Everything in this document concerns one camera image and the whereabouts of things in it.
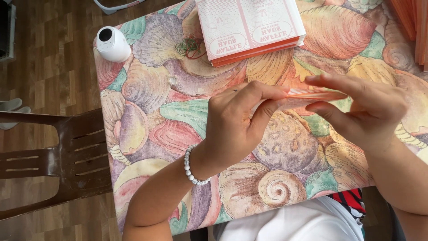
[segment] person's left hand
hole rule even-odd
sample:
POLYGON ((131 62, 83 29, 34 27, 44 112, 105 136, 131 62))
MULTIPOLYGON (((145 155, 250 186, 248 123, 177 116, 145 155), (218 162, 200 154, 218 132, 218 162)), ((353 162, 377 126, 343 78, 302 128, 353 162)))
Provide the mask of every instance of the person's left hand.
POLYGON ((260 143, 273 113, 285 103, 288 86, 252 81, 211 97, 206 138, 190 154, 192 174, 198 180, 222 172, 248 156, 260 143), (251 109, 265 100, 250 118, 251 109))

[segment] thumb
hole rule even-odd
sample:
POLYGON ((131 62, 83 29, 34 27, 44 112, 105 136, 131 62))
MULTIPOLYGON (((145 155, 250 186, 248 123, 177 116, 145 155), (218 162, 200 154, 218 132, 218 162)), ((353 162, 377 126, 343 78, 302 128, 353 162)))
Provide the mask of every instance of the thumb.
POLYGON ((315 112, 328 121, 337 132, 345 131, 353 123, 345 113, 328 102, 315 102, 306 106, 307 111, 315 112))
POLYGON ((263 101, 256 109, 251 118, 251 123, 248 129, 253 135, 263 136, 266 126, 268 125, 270 118, 274 112, 282 106, 287 99, 273 100, 267 99, 263 101))

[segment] seashell pattern tablecloth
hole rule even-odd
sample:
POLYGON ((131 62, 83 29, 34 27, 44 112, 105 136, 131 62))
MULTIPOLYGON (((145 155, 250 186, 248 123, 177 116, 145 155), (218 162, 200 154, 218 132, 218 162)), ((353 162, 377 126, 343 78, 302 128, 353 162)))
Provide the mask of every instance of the seashell pattern tablecloth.
MULTIPOLYGON (((399 86, 410 109, 396 134, 428 160, 428 75, 414 63, 413 45, 386 4, 296 3, 307 32, 304 46, 220 68, 206 55, 191 60, 175 48, 184 38, 202 39, 194 0, 117 26, 132 49, 123 63, 104 60, 94 45, 120 230, 138 187, 205 138, 208 99, 245 81, 312 88, 302 84, 305 76, 326 72, 399 86)), ((351 100, 333 104, 348 111, 351 100)), ((178 234, 373 184, 361 149, 326 121, 304 108, 277 111, 260 145, 209 184, 194 186, 169 223, 178 234)))

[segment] orange paper stack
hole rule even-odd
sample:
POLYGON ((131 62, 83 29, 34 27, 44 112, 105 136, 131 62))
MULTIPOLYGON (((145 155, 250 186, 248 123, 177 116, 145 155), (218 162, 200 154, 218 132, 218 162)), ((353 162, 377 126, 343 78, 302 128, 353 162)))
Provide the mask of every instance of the orange paper stack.
POLYGON ((428 0, 391 0, 409 39, 416 41, 415 61, 428 71, 428 0))
POLYGON ((220 67, 303 45, 295 0, 196 0, 208 60, 220 67))

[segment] white speaker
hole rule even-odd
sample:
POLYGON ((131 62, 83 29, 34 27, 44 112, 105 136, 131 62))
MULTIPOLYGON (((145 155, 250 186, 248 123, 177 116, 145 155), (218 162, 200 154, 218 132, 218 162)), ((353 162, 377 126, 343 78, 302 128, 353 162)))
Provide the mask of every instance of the white speaker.
POLYGON ((97 49, 100 55, 112 62, 123 62, 131 55, 125 36, 115 27, 104 27, 97 34, 97 49))

